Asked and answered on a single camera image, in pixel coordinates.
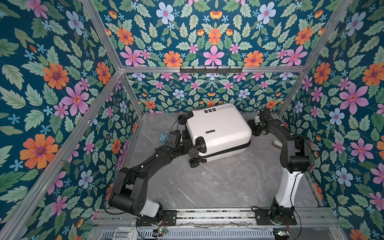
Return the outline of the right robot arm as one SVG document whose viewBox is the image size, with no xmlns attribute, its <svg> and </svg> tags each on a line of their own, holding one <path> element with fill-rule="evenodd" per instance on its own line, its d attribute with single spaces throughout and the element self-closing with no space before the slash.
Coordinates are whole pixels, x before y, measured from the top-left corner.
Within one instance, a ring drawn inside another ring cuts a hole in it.
<svg viewBox="0 0 384 240">
<path fill-rule="evenodd" d="M 309 138 L 299 136 L 289 130 L 282 121 L 274 119 L 270 109 L 263 109 L 247 124 L 255 137 L 272 134 L 281 143 L 280 163 L 283 176 L 279 191 L 273 198 L 269 214 L 275 225 L 295 222 L 295 197 L 304 173 L 313 163 Z"/>
</svg>

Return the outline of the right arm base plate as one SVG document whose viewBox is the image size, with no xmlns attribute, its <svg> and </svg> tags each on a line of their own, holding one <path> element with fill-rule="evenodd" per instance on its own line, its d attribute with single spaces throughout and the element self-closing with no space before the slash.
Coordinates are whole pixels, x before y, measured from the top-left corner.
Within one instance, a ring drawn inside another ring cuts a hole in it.
<svg viewBox="0 0 384 240">
<path fill-rule="evenodd" d="M 298 224 L 294 215 L 294 208 L 272 208 L 266 210 L 253 206 L 251 211 L 255 214 L 255 219 L 258 226 L 296 226 Z"/>
</svg>

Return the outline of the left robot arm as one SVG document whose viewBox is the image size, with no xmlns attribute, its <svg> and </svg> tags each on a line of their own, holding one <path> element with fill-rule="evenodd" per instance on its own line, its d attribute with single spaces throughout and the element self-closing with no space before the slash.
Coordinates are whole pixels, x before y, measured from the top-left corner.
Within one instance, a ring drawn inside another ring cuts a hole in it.
<svg viewBox="0 0 384 240">
<path fill-rule="evenodd" d="M 152 156 L 132 168 L 121 168 L 109 190 L 108 205 L 133 216 L 146 216 L 155 221 L 163 217 L 162 204 L 147 199 L 149 180 L 163 167 L 192 147 L 187 130 L 172 131 L 166 143 L 155 149 Z"/>
</svg>

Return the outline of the white hard-shell suitcase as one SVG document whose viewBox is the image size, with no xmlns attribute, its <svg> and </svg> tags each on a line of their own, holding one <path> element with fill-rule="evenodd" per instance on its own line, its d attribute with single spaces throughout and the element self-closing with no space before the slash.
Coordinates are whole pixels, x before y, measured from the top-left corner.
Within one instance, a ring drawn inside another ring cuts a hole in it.
<svg viewBox="0 0 384 240">
<path fill-rule="evenodd" d="M 252 130 L 233 104 L 223 104 L 179 115 L 186 127 L 190 167 L 244 152 L 251 144 Z"/>
</svg>

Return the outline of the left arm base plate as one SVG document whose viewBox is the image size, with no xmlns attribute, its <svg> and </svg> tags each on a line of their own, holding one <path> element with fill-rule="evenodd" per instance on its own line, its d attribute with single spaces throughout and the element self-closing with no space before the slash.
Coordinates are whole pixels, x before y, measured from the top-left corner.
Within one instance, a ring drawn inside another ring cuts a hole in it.
<svg viewBox="0 0 384 240">
<path fill-rule="evenodd" d="M 155 217 L 140 215 L 137 218 L 138 227 L 173 227 L 176 225 L 178 211 L 162 210 Z"/>
</svg>

